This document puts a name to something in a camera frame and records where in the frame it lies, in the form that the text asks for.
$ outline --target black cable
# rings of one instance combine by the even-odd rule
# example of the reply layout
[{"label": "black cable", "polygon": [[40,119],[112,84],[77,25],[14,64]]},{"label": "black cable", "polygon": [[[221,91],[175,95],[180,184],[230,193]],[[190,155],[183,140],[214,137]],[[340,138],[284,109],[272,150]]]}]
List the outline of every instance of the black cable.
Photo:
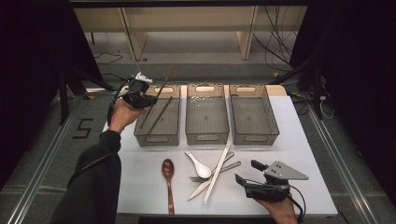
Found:
[{"label": "black cable", "polygon": [[113,76],[113,77],[119,78],[122,81],[125,81],[125,79],[126,79],[126,78],[123,78],[123,77],[119,77],[119,76],[117,76],[116,74],[113,74],[113,73],[103,73],[102,76]]},{"label": "black cable", "polygon": [[262,48],[264,48],[266,51],[269,51],[270,53],[272,53],[274,56],[276,56],[278,59],[280,59],[282,62],[289,64],[288,61],[285,61],[284,59],[282,59],[279,55],[277,55],[275,52],[271,51],[270,49],[268,49],[267,46],[265,46],[260,40],[259,38],[257,38],[257,36],[253,33],[254,38],[257,40],[257,42],[260,44],[260,46]]},{"label": "black cable", "polygon": [[[116,103],[117,98],[118,98],[118,96],[119,96],[119,94],[120,94],[120,90],[122,90],[122,87],[125,85],[125,83],[126,83],[127,81],[130,81],[131,79],[133,79],[133,77],[126,78],[126,79],[122,82],[122,84],[120,85],[120,87],[117,89],[117,92],[116,92],[116,94],[114,95],[114,99],[112,100],[110,106],[113,106],[113,105]],[[76,171],[76,172],[72,175],[72,177],[70,177],[69,182],[67,183],[67,187],[69,188],[69,186],[71,185],[71,183],[72,183],[77,177],[79,177],[81,174],[83,174],[85,171],[91,169],[94,165],[97,165],[97,164],[99,164],[99,163],[101,163],[101,162],[103,162],[103,161],[105,161],[105,160],[107,160],[107,159],[109,159],[109,158],[111,158],[111,157],[117,155],[117,153],[118,153],[119,151],[120,151],[120,148],[118,148],[118,150],[116,150],[116,151],[114,151],[114,152],[107,153],[105,156],[103,156],[103,157],[101,157],[101,158],[99,158],[99,159],[97,159],[97,160],[95,160],[95,161],[91,161],[90,163],[88,163],[87,165],[85,165],[84,167],[82,167],[80,170]]]},{"label": "black cable", "polygon": [[[280,52],[281,52],[282,56],[284,57],[284,59],[285,59],[285,61],[286,61],[286,57],[285,57],[285,55],[283,54],[283,51],[282,51],[282,46],[283,46],[283,48],[285,48],[286,50],[290,50],[290,49],[288,49],[288,48],[286,47],[286,45],[283,43],[282,38],[280,38],[279,31],[277,30],[277,24],[274,24],[274,23],[273,23],[273,21],[272,21],[272,19],[271,19],[271,17],[270,17],[270,14],[268,13],[267,7],[264,7],[264,9],[265,9],[265,12],[266,12],[266,14],[267,14],[267,17],[268,17],[269,21],[271,22],[271,26],[273,27],[273,32],[271,32],[271,35],[272,35],[272,36],[276,39],[276,41],[278,42]],[[277,23],[277,17],[278,17],[278,7],[276,7],[276,23]]]},{"label": "black cable", "polygon": [[98,63],[98,64],[110,64],[110,63],[114,63],[114,62],[116,62],[116,61],[118,61],[119,59],[122,58],[122,55],[120,55],[120,54],[111,54],[111,53],[107,53],[107,52],[101,53],[101,54],[99,54],[98,56],[95,56],[94,58],[95,58],[95,59],[96,59],[96,58],[99,58],[99,57],[101,57],[102,55],[105,55],[105,54],[108,54],[108,55],[111,55],[111,56],[116,56],[116,57],[119,57],[119,58],[117,58],[117,59],[115,59],[115,60],[113,60],[113,61],[111,61],[111,62],[108,62],[108,63]]},{"label": "black cable", "polygon": [[297,192],[300,194],[301,198],[303,199],[303,204],[304,204],[304,213],[303,213],[303,218],[305,217],[305,212],[306,212],[306,204],[305,204],[305,199],[303,194],[294,186],[290,185],[293,189],[297,190]]},{"label": "black cable", "polygon": [[91,169],[94,165],[97,165],[115,155],[117,155],[117,153],[119,152],[119,150],[115,151],[115,152],[110,152],[108,154],[106,154],[105,156],[95,160],[95,161],[91,161],[90,163],[88,163],[86,166],[84,166],[83,168],[81,168],[80,170],[76,171],[72,177],[70,177],[69,182],[67,183],[67,188],[69,188],[69,186],[72,184],[72,182],[79,177],[81,174],[83,174],[84,172],[86,172],[87,170]]}]

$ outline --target gray floor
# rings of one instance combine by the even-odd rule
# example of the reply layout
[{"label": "gray floor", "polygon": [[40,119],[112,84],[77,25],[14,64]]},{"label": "gray floor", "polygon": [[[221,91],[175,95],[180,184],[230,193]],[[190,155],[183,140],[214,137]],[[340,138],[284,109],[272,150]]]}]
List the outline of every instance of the gray floor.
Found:
[{"label": "gray floor", "polygon": [[[257,33],[262,41],[267,33]],[[294,37],[287,43],[291,48]],[[131,61],[123,34],[95,34],[92,52],[98,56],[102,52],[119,54],[121,59],[110,64],[99,64],[105,82],[119,86],[118,77],[129,77],[140,71],[154,80],[162,81],[174,64],[177,68],[172,81],[188,83],[191,81],[229,83],[268,83],[274,79],[274,73],[284,74],[269,67],[288,70],[286,64],[265,55],[257,41],[253,40],[248,60],[241,60],[234,33],[152,33],[149,35],[142,60]],[[271,48],[276,50],[276,43]],[[120,56],[103,55],[96,60],[99,63],[111,62]],[[283,85],[287,91],[297,91],[294,77]],[[97,88],[85,82],[86,88]],[[20,223],[48,223],[54,206],[65,192],[68,178],[71,176],[78,154],[97,141],[106,122],[106,110],[112,97],[111,92],[99,91],[87,93],[91,97],[72,97],[70,120],[60,126],[60,103],[54,99],[49,108],[46,121],[30,151],[27,151],[15,169],[7,185],[0,193],[0,223],[7,223],[11,216],[22,211]],[[303,125],[304,132],[317,160],[332,199],[340,210],[336,217],[306,217],[304,223],[394,223],[396,213],[387,195],[375,181],[364,159],[356,153],[343,124],[336,114],[332,119],[317,121],[308,109],[310,105],[295,103],[296,112]],[[325,111],[332,111],[327,105]],[[91,129],[87,138],[86,131],[78,126]],[[58,142],[54,137],[62,136]],[[30,188],[34,194],[26,196]],[[154,220],[127,215],[118,215],[117,223],[237,223],[230,219],[162,219]],[[264,223],[268,220],[243,220],[244,223]]]}]

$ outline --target plastic storage bin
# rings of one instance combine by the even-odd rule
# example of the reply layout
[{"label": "plastic storage bin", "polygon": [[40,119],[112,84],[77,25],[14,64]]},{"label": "plastic storage bin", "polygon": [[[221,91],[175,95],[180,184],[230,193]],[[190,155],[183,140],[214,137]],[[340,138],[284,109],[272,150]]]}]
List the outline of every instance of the plastic storage bin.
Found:
[{"label": "plastic storage bin", "polygon": [[222,84],[187,86],[186,137],[189,145],[226,144],[230,132]]},{"label": "plastic storage bin", "polygon": [[[147,94],[157,95],[160,88],[161,86],[150,86]],[[178,146],[179,114],[180,86],[166,85],[151,112],[140,116],[136,121],[134,136],[139,145],[141,147]]]},{"label": "plastic storage bin", "polygon": [[271,146],[279,136],[274,112],[264,85],[230,85],[233,143]]}]

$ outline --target black sleeve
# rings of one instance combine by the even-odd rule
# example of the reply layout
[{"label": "black sleeve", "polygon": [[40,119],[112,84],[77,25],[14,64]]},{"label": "black sleeve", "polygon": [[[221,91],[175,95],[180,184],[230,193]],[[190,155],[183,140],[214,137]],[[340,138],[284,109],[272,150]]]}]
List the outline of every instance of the black sleeve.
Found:
[{"label": "black sleeve", "polygon": [[120,192],[119,150],[120,135],[105,131],[97,145],[81,153],[76,165],[77,173],[105,155],[113,153],[114,156],[96,163],[69,183],[50,223],[115,223]]}]

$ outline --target cutlery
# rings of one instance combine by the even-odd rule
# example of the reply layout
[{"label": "cutlery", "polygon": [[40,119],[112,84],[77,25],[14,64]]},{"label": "cutlery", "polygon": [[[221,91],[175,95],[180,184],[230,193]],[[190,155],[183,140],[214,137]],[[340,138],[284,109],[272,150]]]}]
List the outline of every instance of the cutlery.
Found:
[{"label": "cutlery", "polygon": [[169,216],[175,214],[175,206],[173,202],[172,188],[171,188],[171,179],[175,172],[175,166],[171,160],[166,159],[163,161],[163,176],[166,178],[168,182],[168,210]]}]

